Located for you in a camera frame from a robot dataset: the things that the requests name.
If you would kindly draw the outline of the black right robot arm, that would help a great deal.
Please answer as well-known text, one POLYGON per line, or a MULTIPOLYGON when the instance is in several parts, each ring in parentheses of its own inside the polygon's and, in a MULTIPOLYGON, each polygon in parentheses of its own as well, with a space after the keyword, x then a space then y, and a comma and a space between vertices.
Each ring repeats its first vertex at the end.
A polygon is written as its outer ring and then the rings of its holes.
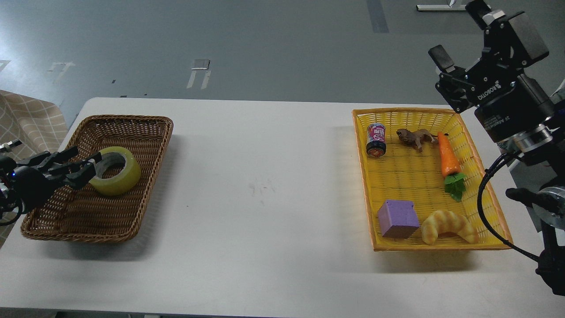
POLYGON ((564 84, 547 94, 525 69, 549 50, 528 15, 507 15, 483 0, 472 0, 466 12, 483 32, 483 49, 470 67, 455 65, 444 47, 429 49, 439 79, 436 90, 452 110, 474 109, 475 117, 498 145, 507 145, 486 170, 478 186, 478 213, 486 229, 503 244, 537 262, 535 273, 563 296, 564 270, 564 84), (503 238, 486 219, 483 192, 496 172, 509 162, 534 171, 523 173, 519 187, 506 197, 525 205, 537 222, 543 251, 532 254, 503 238))

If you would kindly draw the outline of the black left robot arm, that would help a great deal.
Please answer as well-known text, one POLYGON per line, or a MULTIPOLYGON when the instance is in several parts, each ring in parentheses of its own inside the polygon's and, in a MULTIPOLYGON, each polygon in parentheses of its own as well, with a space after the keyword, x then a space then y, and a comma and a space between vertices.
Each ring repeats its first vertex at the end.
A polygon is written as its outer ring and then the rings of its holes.
POLYGON ((0 147, 1 217, 15 212, 15 216, 2 221, 1 226, 12 225, 20 216, 41 207, 57 189, 64 186, 82 189, 95 177, 95 165, 102 160, 102 154, 96 152, 86 159, 71 161, 79 154, 77 146, 61 152, 43 151, 20 161, 7 156, 20 145, 20 140, 13 140, 0 147))

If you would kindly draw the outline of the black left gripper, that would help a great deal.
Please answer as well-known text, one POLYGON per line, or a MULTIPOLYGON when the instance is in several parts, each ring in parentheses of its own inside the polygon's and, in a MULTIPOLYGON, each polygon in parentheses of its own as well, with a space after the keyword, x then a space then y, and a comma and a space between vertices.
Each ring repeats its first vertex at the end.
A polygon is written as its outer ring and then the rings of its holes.
POLYGON ((102 160, 100 151, 83 158, 79 147, 69 147, 60 152, 41 152, 17 162, 13 172, 13 189, 20 198, 23 212, 42 206, 61 186, 82 189, 96 175, 94 165, 102 160), (54 177, 51 174, 63 174, 54 177))

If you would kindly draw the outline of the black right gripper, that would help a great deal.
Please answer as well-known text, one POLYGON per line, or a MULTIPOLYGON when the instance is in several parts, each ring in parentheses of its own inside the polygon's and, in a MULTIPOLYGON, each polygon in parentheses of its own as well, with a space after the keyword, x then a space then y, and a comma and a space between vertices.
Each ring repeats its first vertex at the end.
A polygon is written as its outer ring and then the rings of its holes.
POLYGON ((549 49, 524 11, 506 15, 483 0, 466 11, 483 31, 480 58, 468 69, 456 66, 442 45, 428 50, 439 71, 436 90, 458 114, 474 109, 494 142, 534 129, 553 117, 554 106, 524 69, 549 56, 549 49))

